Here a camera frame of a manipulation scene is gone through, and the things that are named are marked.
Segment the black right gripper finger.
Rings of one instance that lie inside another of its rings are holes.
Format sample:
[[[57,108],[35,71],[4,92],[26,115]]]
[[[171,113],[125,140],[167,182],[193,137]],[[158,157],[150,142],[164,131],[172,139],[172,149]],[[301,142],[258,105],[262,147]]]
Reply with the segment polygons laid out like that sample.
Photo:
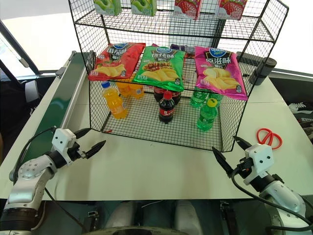
[[[238,136],[233,136],[233,138],[241,149],[246,150],[246,149],[251,147],[251,144],[249,142],[245,141],[244,139],[242,139]]]
[[[215,147],[212,147],[212,151],[219,165],[224,169],[227,176],[231,178],[231,175],[234,169],[228,164],[228,162],[226,161],[226,158],[218,149],[216,149]]]

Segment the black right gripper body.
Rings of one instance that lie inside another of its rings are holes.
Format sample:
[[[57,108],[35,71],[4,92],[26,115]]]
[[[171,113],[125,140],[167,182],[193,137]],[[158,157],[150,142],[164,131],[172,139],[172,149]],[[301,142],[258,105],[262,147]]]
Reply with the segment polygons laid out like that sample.
[[[235,175],[240,175],[242,179],[245,179],[252,172],[252,166],[254,166],[252,158],[240,159]]]

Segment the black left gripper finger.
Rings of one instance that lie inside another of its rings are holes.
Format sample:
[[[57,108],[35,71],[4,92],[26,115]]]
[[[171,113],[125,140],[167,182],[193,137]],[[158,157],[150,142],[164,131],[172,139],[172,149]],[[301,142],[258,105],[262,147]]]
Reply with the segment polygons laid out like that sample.
[[[95,155],[96,153],[98,153],[98,152],[101,150],[101,148],[105,145],[105,143],[106,143],[106,140],[101,141],[101,142],[95,144],[89,151],[87,151],[87,152],[85,153],[85,158],[86,158],[86,159],[89,159],[89,158],[91,158],[93,155]]]
[[[74,135],[76,136],[76,138],[81,138],[84,135],[86,135],[90,130],[91,130],[91,128],[83,128],[83,129],[80,129],[78,131],[75,131]]]

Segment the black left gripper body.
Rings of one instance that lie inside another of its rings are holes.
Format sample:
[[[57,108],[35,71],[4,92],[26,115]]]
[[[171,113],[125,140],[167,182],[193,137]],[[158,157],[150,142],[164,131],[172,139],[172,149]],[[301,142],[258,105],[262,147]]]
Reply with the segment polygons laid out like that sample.
[[[72,147],[67,149],[67,155],[72,162],[76,161],[79,158],[86,157],[86,153],[80,150],[80,145],[77,142],[74,142]]]

